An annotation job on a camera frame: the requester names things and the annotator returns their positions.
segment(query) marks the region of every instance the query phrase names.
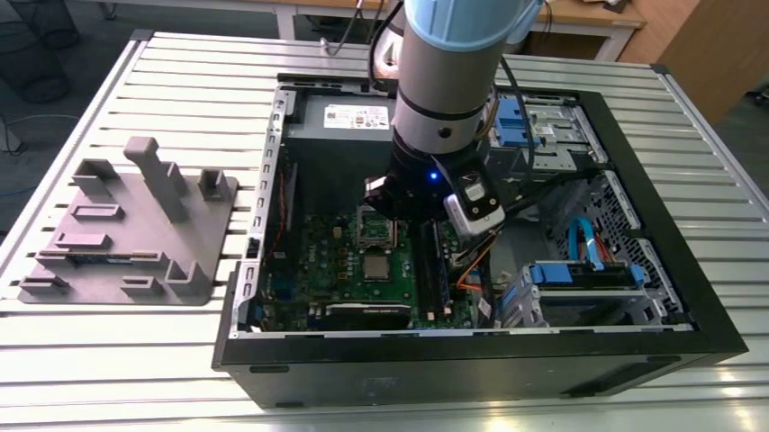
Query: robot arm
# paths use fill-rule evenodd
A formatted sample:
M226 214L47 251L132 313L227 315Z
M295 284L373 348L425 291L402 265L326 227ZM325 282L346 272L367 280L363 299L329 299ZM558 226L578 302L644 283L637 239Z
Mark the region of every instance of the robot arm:
M476 134L505 43L524 38L542 3L406 0L390 171L366 188L393 219L447 215L463 237L504 222Z

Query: wooden desk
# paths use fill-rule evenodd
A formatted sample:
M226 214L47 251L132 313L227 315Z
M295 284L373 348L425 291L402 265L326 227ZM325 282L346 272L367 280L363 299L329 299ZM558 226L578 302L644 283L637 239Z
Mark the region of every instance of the wooden desk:
M616 61L625 49L633 32L646 25L646 20L632 4L622 13L604 8L604 3L585 3L582 0L557 0L553 8L553 33L581 34L605 37L596 60ZM544 32L548 21L548 9L542 7L537 23L532 29Z
M83 0L104 5L99 0ZM158 0L114 0L112 3L158 5ZM295 41L295 17L321 15L351 17L357 0L166 0L164 6L225 9L245 12L270 12L278 20L279 38ZM374 18L379 0L363 1L363 16ZM554 33L584 34L606 38L596 60L614 61L636 29L641 29L645 20L629 5L622 14L612 13L601 4L586 4L582 0L557 0L553 7ZM546 8L540 11L533 30L542 32L548 20Z

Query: power supply label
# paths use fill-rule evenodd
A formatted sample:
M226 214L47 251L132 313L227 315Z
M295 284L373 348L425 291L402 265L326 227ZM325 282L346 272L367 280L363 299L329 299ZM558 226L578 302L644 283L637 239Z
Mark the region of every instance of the power supply label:
M366 129L387 131L390 117L386 106L329 105L323 127L330 129Z

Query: aluminum slotted table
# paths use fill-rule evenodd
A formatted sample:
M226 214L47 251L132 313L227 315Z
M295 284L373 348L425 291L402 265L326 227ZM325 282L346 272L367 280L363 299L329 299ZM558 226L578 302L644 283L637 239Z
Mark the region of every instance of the aluminum slotted table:
M211 370L211 355L225 283L255 205L275 77L362 77L367 49L351 46L331 59L315 42L136 35L0 246L3 427L769 430L767 199L669 76L642 65L553 58L510 57L522 86L604 94L751 352L602 399L262 411ZM501 72L498 83L508 84ZM160 158L183 173L211 167L238 177L214 298L202 307L28 305L16 284L76 192L72 171L83 158L135 169L122 151L132 135L154 136Z

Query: motherboard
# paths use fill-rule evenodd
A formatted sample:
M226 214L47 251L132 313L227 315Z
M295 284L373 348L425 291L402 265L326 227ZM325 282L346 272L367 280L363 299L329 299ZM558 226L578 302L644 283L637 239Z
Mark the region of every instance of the motherboard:
M441 252L447 260L459 247L446 223ZM271 331L473 326L472 296L465 292L454 294L446 313L421 313L407 227L370 207L353 214L307 215L299 250L299 270L294 276L270 276L274 302L255 317Z

